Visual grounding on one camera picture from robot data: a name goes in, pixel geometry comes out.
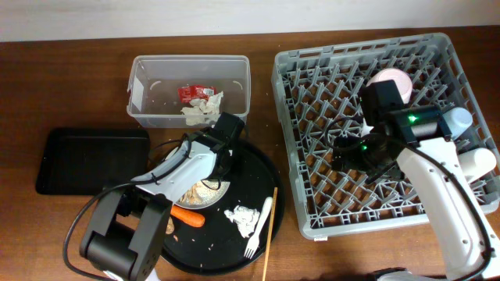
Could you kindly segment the white paper napkin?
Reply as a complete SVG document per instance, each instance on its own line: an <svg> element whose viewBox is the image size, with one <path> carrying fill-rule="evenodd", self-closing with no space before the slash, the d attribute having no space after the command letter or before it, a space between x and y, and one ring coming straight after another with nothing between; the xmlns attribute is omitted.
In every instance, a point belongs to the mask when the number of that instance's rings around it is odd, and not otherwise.
<svg viewBox="0 0 500 281"><path fill-rule="evenodd" d="M220 104L223 99L223 92L210 96L207 100L196 98L189 102L188 107L183 107L180 111L186 115L185 121L188 126L196 126L217 121L220 114Z"/></svg>

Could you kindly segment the pile of peanut shells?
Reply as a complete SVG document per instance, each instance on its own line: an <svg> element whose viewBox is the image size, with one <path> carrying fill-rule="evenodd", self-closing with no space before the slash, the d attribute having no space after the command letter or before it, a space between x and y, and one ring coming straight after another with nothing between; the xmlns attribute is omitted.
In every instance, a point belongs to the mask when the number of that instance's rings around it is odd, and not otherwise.
<svg viewBox="0 0 500 281"><path fill-rule="evenodd" d="M201 186L202 182L198 181L180 198L179 202L187 205L200 205L203 200L198 195L197 189Z"/></svg>

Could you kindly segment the grey plate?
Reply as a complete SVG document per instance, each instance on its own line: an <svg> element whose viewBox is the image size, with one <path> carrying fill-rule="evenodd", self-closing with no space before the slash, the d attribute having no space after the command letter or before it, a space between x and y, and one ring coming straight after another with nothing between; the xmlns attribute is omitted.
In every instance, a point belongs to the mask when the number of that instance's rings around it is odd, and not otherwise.
<svg viewBox="0 0 500 281"><path fill-rule="evenodd" d="M209 179L216 163L216 154L205 145L192 144L187 159L167 177L167 193L175 205L201 209L215 204L228 190L230 183Z"/></svg>

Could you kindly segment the wooden chopstick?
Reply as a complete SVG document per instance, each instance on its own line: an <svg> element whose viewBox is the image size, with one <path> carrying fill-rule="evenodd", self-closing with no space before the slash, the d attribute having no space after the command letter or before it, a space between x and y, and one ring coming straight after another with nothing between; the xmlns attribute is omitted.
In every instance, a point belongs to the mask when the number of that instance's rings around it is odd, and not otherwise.
<svg viewBox="0 0 500 281"><path fill-rule="evenodd" d="M278 194L278 187L274 187L273 201L272 201L271 212L270 212L270 221L269 221L269 227L268 227L268 233L267 233L267 239L266 239L266 252L265 252L265 258L264 258L264 266L263 266L263 270L262 270L262 281L266 281L266 273L267 273L267 269L268 269L270 248L271 248L270 245L271 245L272 234L273 234L274 216L275 216L276 204L277 204L277 194Z"/></svg>

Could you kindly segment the white tissue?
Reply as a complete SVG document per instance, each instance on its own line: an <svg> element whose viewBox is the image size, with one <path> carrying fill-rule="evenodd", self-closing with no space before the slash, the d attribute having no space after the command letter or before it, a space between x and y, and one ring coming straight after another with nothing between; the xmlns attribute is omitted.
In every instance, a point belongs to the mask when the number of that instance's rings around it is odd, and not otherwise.
<svg viewBox="0 0 500 281"><path fill-rule="evenodd" d="M255 231L260 212L257 209L250 209L245 206L237 205L233 211L225 210L224 215L230 222L237 225L237 229L243 238L249 238Z"/></svg>

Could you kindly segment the red snack wrapper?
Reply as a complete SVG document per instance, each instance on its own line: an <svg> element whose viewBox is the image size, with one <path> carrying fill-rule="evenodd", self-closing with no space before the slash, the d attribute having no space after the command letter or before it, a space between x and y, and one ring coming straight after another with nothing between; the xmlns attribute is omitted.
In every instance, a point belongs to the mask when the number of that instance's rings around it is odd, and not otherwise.
<svg viewBox="0 0 500 281"><path fill-rule="evenodd" d="M216 89L214 87L205 87L202 85L191 85L178 88L177 93L182 103L189 103L195 99L208 100L209 97L216 94Z"/></svg>

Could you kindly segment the orange carrot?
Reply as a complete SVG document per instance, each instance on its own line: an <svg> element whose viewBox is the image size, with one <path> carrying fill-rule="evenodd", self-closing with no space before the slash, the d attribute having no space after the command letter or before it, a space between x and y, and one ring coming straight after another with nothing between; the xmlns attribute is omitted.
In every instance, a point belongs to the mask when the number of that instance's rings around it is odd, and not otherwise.
<svg viewBox="0 0 500 281"><path fill-rule="evenodd" d="M201 228L205 224L205 217L203 215L180 208L176 205L172 206L170 214L185 224L195 228Z"/></svg>

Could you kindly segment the pink bowl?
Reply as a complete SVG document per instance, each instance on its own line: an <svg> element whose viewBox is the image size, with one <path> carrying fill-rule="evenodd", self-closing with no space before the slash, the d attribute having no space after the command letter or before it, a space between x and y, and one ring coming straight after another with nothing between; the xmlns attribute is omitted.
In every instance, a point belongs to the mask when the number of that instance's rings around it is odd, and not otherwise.
<svg viewBox="0 0 500 281"><path fill-rule="evenodd" d="M367 86L386 80L393 80L395 82L403 102L408 104L413 91L413 83L409 75L396 68L382 69L368 81Z"/></svg>

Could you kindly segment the light blue cup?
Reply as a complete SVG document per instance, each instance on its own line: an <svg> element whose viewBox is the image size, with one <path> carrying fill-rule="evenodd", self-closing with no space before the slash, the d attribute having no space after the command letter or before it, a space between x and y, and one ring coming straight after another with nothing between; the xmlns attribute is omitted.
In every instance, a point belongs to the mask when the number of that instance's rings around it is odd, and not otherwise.
<svg viewBox="0 0 500 281"><path fill-rule="evenodd" d="M452 133L452 139L460 137L473 123L472 114L465 108L455 107L443 114Z"/></svg>

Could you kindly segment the brown dried mushroom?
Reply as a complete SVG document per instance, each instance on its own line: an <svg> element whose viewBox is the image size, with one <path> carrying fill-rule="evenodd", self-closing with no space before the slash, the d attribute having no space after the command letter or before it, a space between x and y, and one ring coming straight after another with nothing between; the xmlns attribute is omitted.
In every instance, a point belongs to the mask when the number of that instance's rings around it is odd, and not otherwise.
<svg viewBox="0 0 500 281"><path fill-rule="evenodd" d="M167 223L167 227L166 227L166 234L170 235L174 232L174 230L175 230L175 226L173 224L173 220L171 218L169 218L168 223Z"/></svg>

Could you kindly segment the white plastic fork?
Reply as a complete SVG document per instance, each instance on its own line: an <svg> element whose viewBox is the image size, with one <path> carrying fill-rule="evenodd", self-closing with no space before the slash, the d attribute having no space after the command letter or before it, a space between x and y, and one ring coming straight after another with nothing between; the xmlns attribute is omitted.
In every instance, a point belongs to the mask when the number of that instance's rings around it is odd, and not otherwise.
<svg viewBox="0 0 500 281"><path fill-rule="evenodd" d="M255 231L253 235L249 238L247 247L245 248L244 257L250 259L256 253L256 250L259 246L259 236L263 229L264 223L266 222L272 208L273 198L267 197L262 206L262 211L259 216L259 220L256 224Z"/></svg>

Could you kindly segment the white cup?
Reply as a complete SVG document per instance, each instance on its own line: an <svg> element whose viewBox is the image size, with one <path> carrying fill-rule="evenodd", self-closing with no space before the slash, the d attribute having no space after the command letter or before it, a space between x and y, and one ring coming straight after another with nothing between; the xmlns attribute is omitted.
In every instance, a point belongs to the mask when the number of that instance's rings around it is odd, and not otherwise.
<svg viewBox="0 0 500 281"><path fill-rule="evenodd" d="M494 153L486 148L476 148L458 155L462 173L467 183L480 179L497 164Z"/></svg>

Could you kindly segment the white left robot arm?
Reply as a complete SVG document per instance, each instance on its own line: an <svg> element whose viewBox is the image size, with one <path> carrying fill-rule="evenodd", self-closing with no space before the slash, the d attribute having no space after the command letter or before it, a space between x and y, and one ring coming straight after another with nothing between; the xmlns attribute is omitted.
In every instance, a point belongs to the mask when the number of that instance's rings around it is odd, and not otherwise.
<svg viewBox="0 0 500 281"><path fill-rule="evenodd" d="M74 266L68 256L73 231L87 210L93 208L80 243L80 256L124 280L147 279L162 251L174 204L197 182L217 180L229 172L238 138L237 134L215 128L185 134L173 156L154 169L96 194L77 213L68 229L62 244L65 266L78 275L101 278ZM127 192L146 198L136 229L116 221L120 202Z"/></svg>

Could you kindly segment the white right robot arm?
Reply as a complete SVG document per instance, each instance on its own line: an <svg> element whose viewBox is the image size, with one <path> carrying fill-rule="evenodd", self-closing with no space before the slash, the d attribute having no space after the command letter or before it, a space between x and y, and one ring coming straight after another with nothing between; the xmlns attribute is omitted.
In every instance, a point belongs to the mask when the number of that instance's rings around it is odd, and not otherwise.
<svg viewBox="0 0 500 281"><path fill-rule="evenodd" d="M458 154L439 108L425 106L366 113L363 137L330 137L336 170L379 177L393 165L412 184L437 236L450 280L499 276L499 237L470 183L493 170L495 154L477 148Z"/></svg>

